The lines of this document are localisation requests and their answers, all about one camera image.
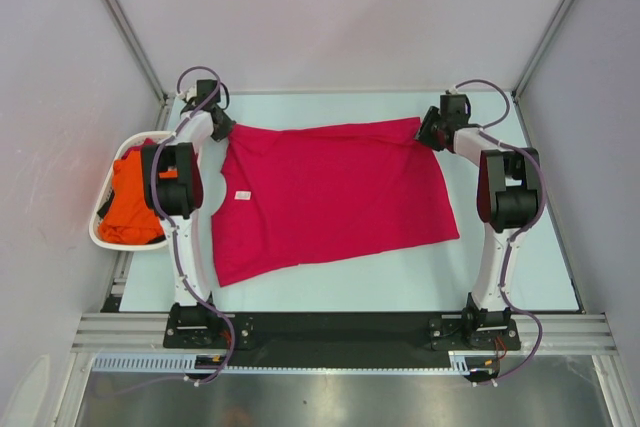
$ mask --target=white wall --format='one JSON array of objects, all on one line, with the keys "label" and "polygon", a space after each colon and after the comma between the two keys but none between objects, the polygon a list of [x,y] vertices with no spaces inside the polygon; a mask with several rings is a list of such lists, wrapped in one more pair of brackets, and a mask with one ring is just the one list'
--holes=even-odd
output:
[{"label": "white wall", "polygon": [[99,184],[158,105],[100,0],[0,7],[2,418],[38,356],[50,358],[45,414],[58,395],[80,314],[100,300],[114,260],[87,233]]},{"label": "white wall", "polygon": [[193,64],[234,91],[511,88],[560,0],[120,0],[165,90]]},{"label": "white wall", "polygon": [[640,1],[578,0],[523,109],[587,306],[640,393]]}]

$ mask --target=metal floor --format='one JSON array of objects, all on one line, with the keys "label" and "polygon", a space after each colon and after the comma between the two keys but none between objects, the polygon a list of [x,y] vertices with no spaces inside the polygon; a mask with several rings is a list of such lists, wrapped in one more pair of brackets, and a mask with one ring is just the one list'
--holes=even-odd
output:
[{"label": "metal floor", "polygon": [[589,356],[538,357],[498,388],[473,388],[462,377],[446,376],[226,374],[199,388],[169,381],[108,396],[151,378],[149,374],[91,374],[76,425],[612,425]]}]

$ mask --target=light blue table surface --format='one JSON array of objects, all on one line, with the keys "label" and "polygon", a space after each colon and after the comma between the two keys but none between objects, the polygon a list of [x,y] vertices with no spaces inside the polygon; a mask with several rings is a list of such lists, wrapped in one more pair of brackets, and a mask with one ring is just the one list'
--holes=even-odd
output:
[{"label": "light blue table surface", "polygon": [[[423,117],[439,105],[439,93],[236,95],[228,113],[238,123],[267,129],[300,129]],[[504,109],[495,93],[469,94],[472,122],[484,124]],[[182,107],[176,101],[169,127]],[[525,145],[512,110],[491,133]],[[201,174],[205,201],[200,212],[200,246],[214,285],[216,305],[226,311],[438,311],[464,307],[478,274],[483,225],[476,212],[477,168],[449,152],[437,154],[460,239],[327,264],[300,265],[220,288],[213,268],[210,216],[225,196],[220,168],[227,142],[207,142]],[[525,309],[576,310],[573,287],[547,212],[520,251],[512,300]],[[167,248],[133,255],[120,310],[168,311],[173,277]]]}]

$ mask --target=orange wire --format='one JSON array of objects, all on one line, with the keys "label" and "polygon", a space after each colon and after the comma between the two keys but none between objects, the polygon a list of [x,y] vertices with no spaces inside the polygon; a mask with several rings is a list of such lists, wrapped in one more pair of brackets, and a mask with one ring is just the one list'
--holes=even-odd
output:
[{"label": "orange wire", "polygon": [[226,330],[220,334],[227,341],[227,348],[231,347],[231,335]]},{"label": "orange wire", "polygon": [[495,343],[496,343],[496,351],[499,351],[500,347],[502,347],[502,350],[504,353],[498,357],[498,360],[502,360],[507,356],[507,352],[509,352],[509,350],[507,349],[507,346],[505,345],[501,337],[496,337]]}]

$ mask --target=clothing label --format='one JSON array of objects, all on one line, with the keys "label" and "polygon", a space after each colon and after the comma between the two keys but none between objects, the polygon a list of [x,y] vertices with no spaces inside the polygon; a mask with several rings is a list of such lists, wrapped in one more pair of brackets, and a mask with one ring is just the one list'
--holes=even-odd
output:
[{"label": "clothing label", "polygon": [[236,190],[236,200],[251,200],[251,192],[246,190]]}]

